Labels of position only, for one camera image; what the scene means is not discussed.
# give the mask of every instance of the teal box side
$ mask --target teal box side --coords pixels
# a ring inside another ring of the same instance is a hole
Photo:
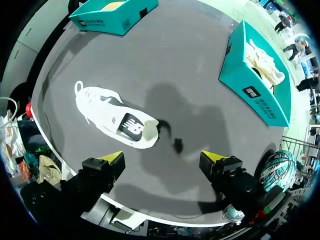
[[[285,75],[283,82],[274,86],[274,96],[279,102],[286,118],[288,119],[288,122],[290,123],[292,94],[289,71],[276,51],[267,42],[267,40],[246,21],[244,23],[246,42],[249,43],[250,39],[252,39],[258,48],[263,49],[270,57],[274,58],[273,61],[276,68]]]
[[[124,2],[112,10],[101,10],[111,2]],[[82,31],[125,35],[159,0],[88,0],[70,15]]]
[[[288,127],[289,123],[278,101],[257,78],[258,75],[242,62],[233,71],[222,75],[220,81],[241,97],[268,126]],[[248,96],[244,91],[248,87],[254,87],[260,96]]]
[[[123,35],[126,34],[140,19],[140,11],[146,8],[147,13],[159,5],[159,0],[127,0],[116,9],[118,21],[122,25]]]
[[[239,24],[239,26],[233,31],[233,33],[229,36],[228,47],[230,48],[230,53],[225,56],[221,74],[232,71],[240,63],[245,61],[245,39],[246,33],[244,28],[244,22],[242,21]]]
[[[121,35],[123,28],[115,15],[104,14],[102,11],[82,13],[70,18],[81,31],[106,32]]]
[[[274,58],[285,79],[274,86],[274,94],[261,81],[261,78],[246,64],[246,42],[250,39],[257,47]],[[228,49],[219,80],[239,95],[268,126],[288,127],[291,117],[291,83],[289,72],[269,45],[252,26],[244,20],[229,37]]]

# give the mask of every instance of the sneaker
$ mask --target sneaker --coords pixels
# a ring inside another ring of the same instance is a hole
[[[82,81],[75,83],[74,92],[76,106],[87,123],[93,122],[107,136],[137,149],[150,148],[158,140],[159,122],[126,106],[117,92],[84,87]]]

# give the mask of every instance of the gray table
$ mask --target gray table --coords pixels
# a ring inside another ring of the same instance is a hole
[[[201,150],[235,155],[253,174],[265,150],[280,144],[283,128],[266,126],[219,82],[228,37],[238,23],[204,3],[183,2],[160,0],[123,37],[61,36],[43,66],[49,70],[39,75],[32,108],[45,136],[75,171],[88,157],[124,151],[126,169],[109,194],[113,200],[164,220],[218,224],[223,220],[216,195],[198,167]],[[76,107],[79,80],[84,87],[116,91],[128,106],[168,121],[183,152],[175,153],[166,130],[155,147],[141,150],[88,125]]]

